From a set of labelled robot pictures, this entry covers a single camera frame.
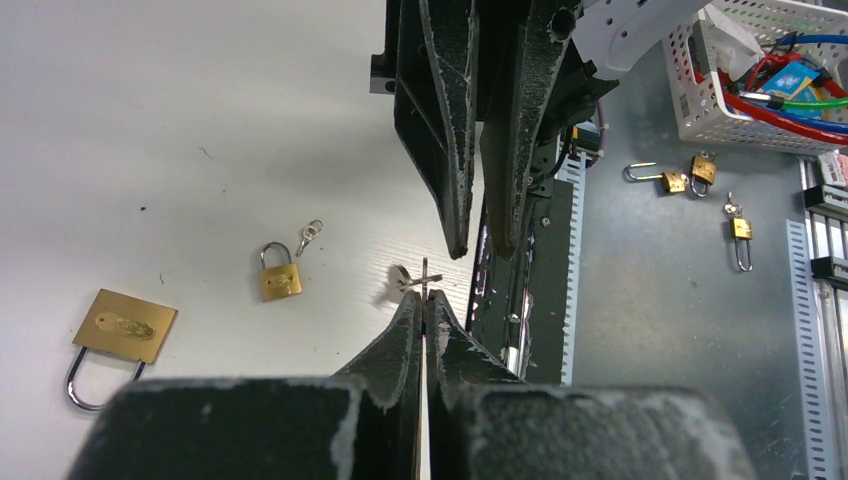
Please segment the small brass padlock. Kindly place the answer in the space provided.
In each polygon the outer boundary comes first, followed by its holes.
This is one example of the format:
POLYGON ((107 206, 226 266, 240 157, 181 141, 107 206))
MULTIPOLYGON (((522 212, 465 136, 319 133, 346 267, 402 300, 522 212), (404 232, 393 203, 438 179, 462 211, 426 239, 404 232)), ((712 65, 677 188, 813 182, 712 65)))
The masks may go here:
POLYGON ((258 272, 260 296, 263 302, 279 300, 302 293, 301 279, 297 265, 292 261, 289 248, 281 242, 269 242, 259 253, 260 270, 258 272), (277 250, 283 256, 279 265, 268 267, 265 256, 269 250, 277 250))

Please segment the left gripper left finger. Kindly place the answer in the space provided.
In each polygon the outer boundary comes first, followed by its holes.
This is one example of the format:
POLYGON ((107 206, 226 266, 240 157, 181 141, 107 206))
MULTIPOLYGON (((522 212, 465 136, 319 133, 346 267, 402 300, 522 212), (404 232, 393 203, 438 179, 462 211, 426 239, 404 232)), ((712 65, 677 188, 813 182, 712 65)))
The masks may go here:
POLYGON ((96 420, 72 479, 415 479, 422 300, 325 377, 130 384, 96 420))

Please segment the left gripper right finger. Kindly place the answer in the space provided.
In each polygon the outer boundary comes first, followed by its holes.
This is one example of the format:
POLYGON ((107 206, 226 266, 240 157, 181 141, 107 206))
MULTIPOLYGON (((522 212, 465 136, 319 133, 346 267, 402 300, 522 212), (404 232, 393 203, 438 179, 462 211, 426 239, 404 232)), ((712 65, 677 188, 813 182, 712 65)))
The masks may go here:
POLYGON ((430 470, 436 479, 752 479, 720 405, 665 386, 528 384, 426 302, 430 470))

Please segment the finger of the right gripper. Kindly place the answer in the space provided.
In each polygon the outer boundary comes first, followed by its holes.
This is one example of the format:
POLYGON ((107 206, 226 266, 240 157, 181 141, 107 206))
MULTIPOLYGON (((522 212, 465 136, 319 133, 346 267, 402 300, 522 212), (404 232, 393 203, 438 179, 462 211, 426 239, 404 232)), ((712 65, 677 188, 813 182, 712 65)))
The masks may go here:
POLYGON ((580 1, 492 1, 481 15, 493 77, 480 138, 490 238, 509 259, 522 236, 530 164, 580 1))
POLYGON ((400 5, 394 123, 453 259, 468 251, 479 22, 472 1, 400 5))

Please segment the silver keys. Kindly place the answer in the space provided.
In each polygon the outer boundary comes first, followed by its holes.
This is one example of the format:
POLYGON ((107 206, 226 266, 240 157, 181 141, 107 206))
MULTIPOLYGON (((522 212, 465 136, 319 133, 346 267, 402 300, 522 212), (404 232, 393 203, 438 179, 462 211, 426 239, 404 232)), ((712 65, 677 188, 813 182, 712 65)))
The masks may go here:
POLYGON ((395 303, 399 302, 412 287, 422 286, 428 282, 438 282, 443 279, 442 274, 413 279, 408 270, 400 264, 390 265, 386 274, 387 278, 384 284, 383 299, 395 303))

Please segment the large brass padlock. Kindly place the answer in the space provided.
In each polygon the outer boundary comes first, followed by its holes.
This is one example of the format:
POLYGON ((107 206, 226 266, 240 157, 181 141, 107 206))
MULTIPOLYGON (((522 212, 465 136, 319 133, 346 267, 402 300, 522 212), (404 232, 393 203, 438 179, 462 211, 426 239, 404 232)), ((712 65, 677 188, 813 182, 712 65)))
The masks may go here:
POLYGON ((90 352, 133 363, 133 382, 155 363, 179 311, 116 291, 101 289, 82 320, 72 344, 78 353, 65 377, 66 395, 77 409, 94 413, 102 404, 84 400, 77 391, 78 371, 90 352))

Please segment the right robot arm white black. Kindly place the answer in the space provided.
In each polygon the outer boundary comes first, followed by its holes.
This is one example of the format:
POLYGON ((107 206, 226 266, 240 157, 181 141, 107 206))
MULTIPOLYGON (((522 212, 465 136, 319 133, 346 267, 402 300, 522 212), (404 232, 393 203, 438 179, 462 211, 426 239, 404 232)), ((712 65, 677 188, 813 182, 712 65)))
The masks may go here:
POLYGON ((598 99, 698 1, 391 1, 372 78, 430 191, 448 254, 468 250, 473 169, 490 235, 509 258, 537 148, 589 119, 598 99))

